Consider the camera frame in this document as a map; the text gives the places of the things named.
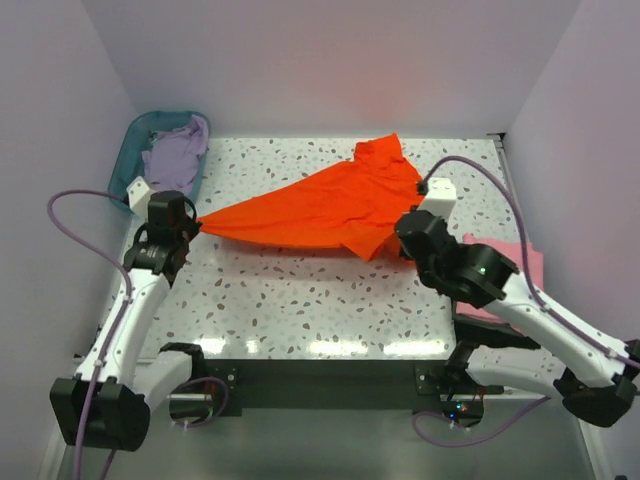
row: black metal frame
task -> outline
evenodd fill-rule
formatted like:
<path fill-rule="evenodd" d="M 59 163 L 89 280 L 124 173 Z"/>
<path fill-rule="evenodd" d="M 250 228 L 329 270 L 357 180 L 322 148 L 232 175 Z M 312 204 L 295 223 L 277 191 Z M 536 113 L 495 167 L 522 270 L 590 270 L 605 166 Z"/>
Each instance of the black metal frame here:
<path fill-rule="evenodd" d="M 444 370 L 444 360 L 216 359 L 206 365 L 229 387 L 224 414 L 231 416 L 246 408 L 440 411 L 440 395 L 451 392 L 433 375 Z M 473 395 L 477 386 L 455 390 Z"/>

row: purple cloth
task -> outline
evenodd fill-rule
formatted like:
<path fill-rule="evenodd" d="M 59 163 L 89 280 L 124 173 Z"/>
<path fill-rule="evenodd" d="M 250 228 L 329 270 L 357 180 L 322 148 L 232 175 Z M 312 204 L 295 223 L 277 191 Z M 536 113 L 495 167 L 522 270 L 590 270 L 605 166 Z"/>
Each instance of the purple cloth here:
<path fill-rule="evenodd" d="M 207 122 L 196 115 L 186 127 L 160 132 L 151 151 L 142 152 L 145 180 L 158 191 L 178 190 L 188 195 L 208 142 Z"/>

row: white enclosure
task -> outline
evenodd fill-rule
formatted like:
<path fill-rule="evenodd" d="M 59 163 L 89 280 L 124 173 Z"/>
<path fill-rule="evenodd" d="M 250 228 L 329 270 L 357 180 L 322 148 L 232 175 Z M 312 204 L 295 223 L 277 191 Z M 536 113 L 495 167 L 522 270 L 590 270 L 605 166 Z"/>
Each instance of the white enclosure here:
<path fill-rule="evenodd" d="M 3 2 L 0 478 L 36 478 L 57 428 L 51 382 L 86 352 L 112 278 L 48 223 L 46 201 L 105 189 L 148 110 L 200 110 L 213 136 L 506 132 L 547 292 L 639 337 L 638 18 L 634 0 Z M 108 203 L 59 210 L 119 251 L 127 218 Z M 611 472 L 640 478 L 638 428 L 636 407 L 602 431 Z"/>

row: floor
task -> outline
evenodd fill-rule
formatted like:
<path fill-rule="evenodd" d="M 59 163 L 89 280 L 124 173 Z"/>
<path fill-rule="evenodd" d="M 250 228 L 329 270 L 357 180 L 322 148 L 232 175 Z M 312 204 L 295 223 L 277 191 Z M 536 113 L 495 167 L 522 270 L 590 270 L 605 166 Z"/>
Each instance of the floor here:
<path fill-rule="evenodd" d="M 491 400 L 469 434 L 425 419 L 443 441 L 486 434 L 528 400 Z M 67 449 L 59 480 L 71 478 Z M 83 478 L 98 478 L 106 452 L 87 449 Z M 109 480 L 593 480 L 577 421 L 548 402 L 485 444 L 434 447 L 420 440 L 404 411 L 248 410 L 189 431 L 158 411 L 145 443 L 120 452 Z"/>

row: orange shirt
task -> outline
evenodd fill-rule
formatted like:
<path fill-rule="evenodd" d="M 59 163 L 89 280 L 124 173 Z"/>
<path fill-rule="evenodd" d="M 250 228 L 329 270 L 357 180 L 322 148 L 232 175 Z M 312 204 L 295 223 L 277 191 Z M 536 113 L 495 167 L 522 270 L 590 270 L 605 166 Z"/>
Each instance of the orange shirt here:
<path fill-rule="evenodd" d="M 422 200 L 420 179 L 393 134 L 358 143 L 353 161 L 201 217 L 201 231 L 281 247 L 346 247 L 368 261 L 393 240 L 400 216 Z"/>

